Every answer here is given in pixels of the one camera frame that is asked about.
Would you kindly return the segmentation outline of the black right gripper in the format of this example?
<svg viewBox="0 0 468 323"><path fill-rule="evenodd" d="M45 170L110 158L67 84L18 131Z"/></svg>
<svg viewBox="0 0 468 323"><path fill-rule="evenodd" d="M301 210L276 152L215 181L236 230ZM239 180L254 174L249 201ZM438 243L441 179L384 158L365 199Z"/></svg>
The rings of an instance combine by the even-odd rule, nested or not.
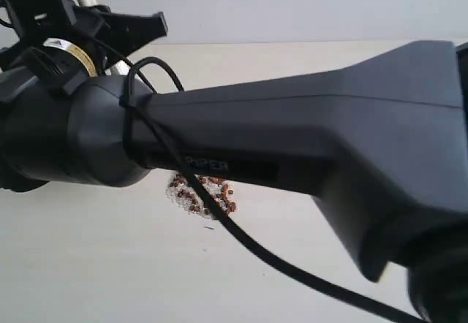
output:
<svg viewBox="0 0 468 323"><path fill-rule="evenodd" d="M72 0L1 0L18 41L1 49L1 71L22 65L21 54L40 48L49 38L59 38L90 53L97 73L105 71L105 55L94 40L129 56L167 36L163 12L150 16L125 15L78 6Z"/></svg>

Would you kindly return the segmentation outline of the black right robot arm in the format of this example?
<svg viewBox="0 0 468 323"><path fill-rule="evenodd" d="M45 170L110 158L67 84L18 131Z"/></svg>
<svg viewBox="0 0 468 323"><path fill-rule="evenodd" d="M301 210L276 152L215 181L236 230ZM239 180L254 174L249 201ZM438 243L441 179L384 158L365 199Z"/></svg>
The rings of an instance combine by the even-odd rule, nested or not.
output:
<svg viewBox="0 0 468 323"><path fill-rule="evenodd" d="M167 34L162 13L1 0L1 187L125 187L181 173L224 228L296 281L392 322L467 320L467 46L411 42L343 69L157 93L107 70ZM416 315L331 284L248 236L199 175L308 194L362 275L408 271Z"/></svg>

